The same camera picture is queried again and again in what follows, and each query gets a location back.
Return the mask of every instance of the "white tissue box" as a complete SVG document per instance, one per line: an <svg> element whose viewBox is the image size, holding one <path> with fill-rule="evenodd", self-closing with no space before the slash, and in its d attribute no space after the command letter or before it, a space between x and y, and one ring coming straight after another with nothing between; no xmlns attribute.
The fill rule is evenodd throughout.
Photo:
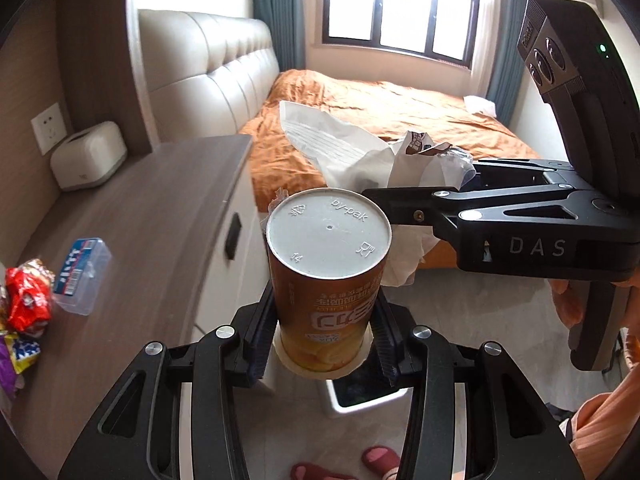
<svg viewBox="0 0 640 480"><path fill-rule="evenodd" d="M127 158L116 123L107 121L73 134L51 155L51 170L62 191L100 186Z"/></svg>

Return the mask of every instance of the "bed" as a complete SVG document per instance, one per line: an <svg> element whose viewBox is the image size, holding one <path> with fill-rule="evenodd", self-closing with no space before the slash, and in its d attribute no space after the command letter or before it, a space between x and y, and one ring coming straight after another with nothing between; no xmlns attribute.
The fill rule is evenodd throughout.
<svg viewBox="0 0 640 480"><path fill-rule="evenodd" d="M254 138L250 165L258 210L279 187L290 194L325 186L322 175L287 140L278 104L327 111L384 140L407 130L447 140L474 158L537 158L497 120L466 111L463 99L389 82L337 80L312 70L278 74L268 28L259 20L197 12L140 10L150 102L164 141L229 134ZM440 242L421 267L453 267Z"/></svg>

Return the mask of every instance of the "slipper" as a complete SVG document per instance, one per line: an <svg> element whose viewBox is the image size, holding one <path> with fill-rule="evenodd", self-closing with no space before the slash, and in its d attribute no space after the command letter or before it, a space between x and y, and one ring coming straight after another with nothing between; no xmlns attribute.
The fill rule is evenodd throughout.
<svg viewBox="0 0 640 480"><path fill-rule="evenodd" d="M387 446L371 446L362 452L362 463L371 472L387 480L398 472L400 457Z"/></svg>
<svg viewBox="0 0 640 480"><path fill-rule="evenodd" d="M299 467L305 468L301 477L296 474ZM291 480L358 480L355 476L332 473L331 471L327 471L324 467L320 467L319 465L311 464L309 462L298 462L297 464L294 464L291 468L291 472L289 473L289 477Z"/></svg>

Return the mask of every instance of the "snack wrapper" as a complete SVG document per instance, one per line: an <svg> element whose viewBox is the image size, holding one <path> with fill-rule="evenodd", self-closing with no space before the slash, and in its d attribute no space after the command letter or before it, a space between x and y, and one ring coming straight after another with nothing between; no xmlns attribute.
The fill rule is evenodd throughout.
<svg viewBox="0 0 640 480"><path fill-rule="evenodd" d="M5 335L4 346L8 349L9 359L17 374L33 365L40 355L37 341L21 338L17 334Z"/></svg>
<svg viewBox="0 0 640 480"><path fill-rule="evenodd" d="M40 260L6 270L10 297L7 323L17 332L39 337L51 319L51 285L55 276Z"/></svg>
<svg viewBox="0 0 640 480"><path fill-rule="evenodd" d="M18 374L15 372L14 364L11 361L9 348L0 342L0 386L2 386L2 389L11 400L15 397L15 380L17 377Z"/></svg>
<svg viewBox="0 0 640 480"><path fill-rule="evenodd" d="M9 330L6 318L9 316L10 306L9 293L6 287L0 284L0 335L4 335Z"/></svg>

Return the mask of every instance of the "white headboard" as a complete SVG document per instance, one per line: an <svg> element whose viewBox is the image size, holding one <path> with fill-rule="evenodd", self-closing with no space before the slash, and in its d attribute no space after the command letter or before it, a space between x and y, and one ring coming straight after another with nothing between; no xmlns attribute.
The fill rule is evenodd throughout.
<svg viewBox="0 0 640 480"><path fill-rule="evenodd" d="M279 73L263 22L177 10L139 16L162 141L234 134L258 113Z"/></svg>

